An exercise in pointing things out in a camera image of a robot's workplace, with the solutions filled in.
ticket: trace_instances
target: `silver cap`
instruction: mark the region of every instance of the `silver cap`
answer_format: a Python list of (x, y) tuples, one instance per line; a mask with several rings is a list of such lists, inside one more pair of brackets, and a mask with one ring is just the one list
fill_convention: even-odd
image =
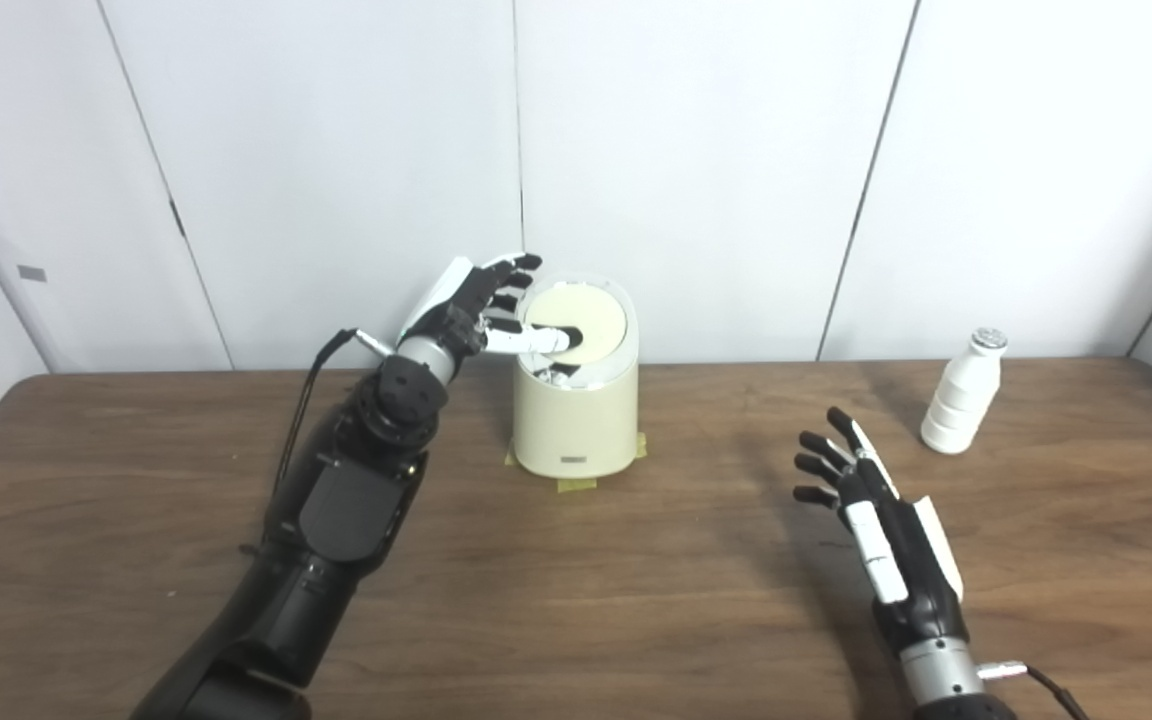
[(972, 333), (972, 344), (988, 350), (1002, 350), (1007, 347), (1007, 336), (1000, 329), (977, 328), (977, 332)]

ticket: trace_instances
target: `cable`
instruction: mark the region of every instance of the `cable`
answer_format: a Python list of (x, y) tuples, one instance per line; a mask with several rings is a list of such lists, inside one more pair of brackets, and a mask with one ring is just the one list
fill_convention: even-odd
[(335, 355), (340, 347), (353, 340), (355, 329), (340, 331), (328, 341), (314, 357), (314, 364), (310, 366), (310, 372), (305, 374), (305, 386), (301, 387), (301, 401), (296, 404), (296, 414), (291, 416), (291, 427), (287, 430), (287, 442), (283, 445), (283, 456), (278, 461), (278, 473), (274, 475), (274, 492), (287, 477), (287, 468), (291, 464), (291, 452), (296, 448), (296, 438), (301, 434), (301, 423), (305, 419), (306, 407), (310, 406), (310, 396), (314, 393), (314, 379), (319, 377), (319, 370), (326, 361)]
[(1083, 712), (1083, 707), (1078, 706), (1078, 703), (1074, 699), (1073, 694), (1058, 685), (1055, 680), (1048, 679), (1046, 674), (1043, 674), (1041, 670), (1034, 669), (1033, 666), (1029, 667), (1029, 676), (1038, 680), (1039, 684), (1043, 684), (1043, 687), (1047, 688), (1053, 696), (1056, 696), (1056, 702), (1060, 703), (1061, 707), (1064, 707), (1064, 712), (1069, 712), (1069, 717), (1073, 717), (1074, 720), (1091, 720), (1087, 714)]

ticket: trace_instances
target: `tape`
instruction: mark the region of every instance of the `tape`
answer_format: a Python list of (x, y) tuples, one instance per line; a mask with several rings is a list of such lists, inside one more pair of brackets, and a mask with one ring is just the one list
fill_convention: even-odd
[[(642, 460), (649, 455), (649, 434), (639, 433), (639, 449), (635, 452), (634, 458)], [(518, 464), (517, 457), (513, 455), (513, 445), (503, 453), (503, 463), (507, 467)], [(576, 492), (581, 488), (598, 488), (598, 478), (571, 478), (558, 480), (558, 492)]]
[(579, 488), (598, 488), (598, 478), (558, 480), (558, 492), (575, 492)]

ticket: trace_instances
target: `robotic arm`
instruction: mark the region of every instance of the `robotic arm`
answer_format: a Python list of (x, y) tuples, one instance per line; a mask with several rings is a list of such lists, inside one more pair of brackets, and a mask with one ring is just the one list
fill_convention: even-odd
[(963, 578), (931, 498), (902, 500), (861, 425), (836, 407), (827, 418), (850, 450), (816, 433), (801, 434), (812, 455), (799, 454), (794, 464), (828, 487), (797, 487), (794, 497), (836, 510), (855, 537), (874, 589), (879, 632), (900, 660), (918, 705), (915, 720), (1015, 720), (1003, 702), (986, 692), (984, 680), (1026, 667), (978, 667), (972, 660), (960, 607)]
[[(484, 266), (457, 258), (412, 312), (396, 347), (340, 331), (310, 370), (264, 538), (247, 576), (200, 638), (132, 712), (132, 720), (308, 720), (310, 684), (358, 579), (379, 568), (425, 475), (438, 414), (462, 361), (479, 353), (556, 353), (576, 328), (511, 318), (535, 255)], [(301, 444), (308, 393), (325, 361), (356, 340), (381, 356)]]

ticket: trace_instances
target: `container lid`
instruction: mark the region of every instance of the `container lid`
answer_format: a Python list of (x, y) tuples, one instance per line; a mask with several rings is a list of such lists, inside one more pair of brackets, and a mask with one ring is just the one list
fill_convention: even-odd
[(520, 355), (518, 365), (541, 382), (594, 389), (614, 381), (637, 361), (634, 306), (620, 286), (594, 275), (554, 275), (532, 286), (518, 316), (533, 325), (579, 329), (571, 350)]

